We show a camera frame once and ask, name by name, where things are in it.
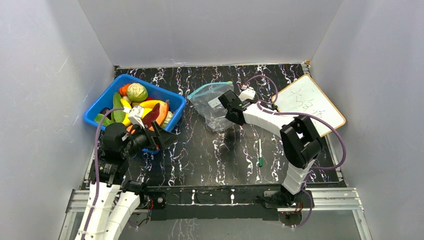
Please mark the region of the orange papaya slice toy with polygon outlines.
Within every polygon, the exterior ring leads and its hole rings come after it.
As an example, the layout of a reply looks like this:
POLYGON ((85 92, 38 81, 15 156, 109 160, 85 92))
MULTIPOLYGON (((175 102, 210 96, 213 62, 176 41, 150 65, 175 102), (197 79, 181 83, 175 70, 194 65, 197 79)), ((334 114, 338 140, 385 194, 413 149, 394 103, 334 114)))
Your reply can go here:
POLYGON ((173 114, 170 112, 169 104, 167 102, 161 102, 157 103, 152 110, 142 118, 142 122, 152 130, 152 122, 156 122, 159 126, 166 126, 172 116, 173 114))

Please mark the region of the clear zip top bag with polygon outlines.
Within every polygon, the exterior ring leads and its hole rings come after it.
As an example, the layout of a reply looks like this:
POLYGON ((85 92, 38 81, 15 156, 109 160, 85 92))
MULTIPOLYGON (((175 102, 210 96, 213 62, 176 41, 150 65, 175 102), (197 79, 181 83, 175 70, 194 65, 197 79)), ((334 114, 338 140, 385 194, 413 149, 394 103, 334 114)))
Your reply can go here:
POLYGON ((231 81, 211 82, 202 85, 187 97, 213 132, 223 132, 235 125, 226 119, 227 109, 219 100, 222 94, 233 89, 231 81))

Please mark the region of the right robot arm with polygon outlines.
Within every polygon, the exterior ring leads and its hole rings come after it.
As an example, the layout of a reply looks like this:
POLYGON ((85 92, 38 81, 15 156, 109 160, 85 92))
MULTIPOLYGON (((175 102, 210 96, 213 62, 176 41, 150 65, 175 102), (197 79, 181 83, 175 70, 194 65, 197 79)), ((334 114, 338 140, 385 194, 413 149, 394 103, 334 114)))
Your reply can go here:
POLYGON ((252 99, 241 100, 232 90, 218 97, 226 109, 226 119, 237 125, 250 124, 280 136, 288 169, 280 190, 259 195, 258 201, 273 207, 295 207, 305 193, 310 170, 323 149, 323 142, 310 117, 290 118, 265 108, 252 99))

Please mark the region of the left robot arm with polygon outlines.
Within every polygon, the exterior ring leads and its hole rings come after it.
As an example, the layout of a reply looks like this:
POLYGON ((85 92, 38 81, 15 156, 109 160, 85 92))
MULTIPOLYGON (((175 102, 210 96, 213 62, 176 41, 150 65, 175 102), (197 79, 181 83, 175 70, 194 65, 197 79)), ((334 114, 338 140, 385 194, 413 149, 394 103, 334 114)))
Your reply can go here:
POLYGON ((177 141, 176 134, 161 128, 155 121, 152 129, 138 124, 108 125, 94 154, 94 180, 77 240, 117 240, 134 210, 151 207, 153 198, 144 182, 123 183, 129 158, 143 149, 164 150, 177 141))

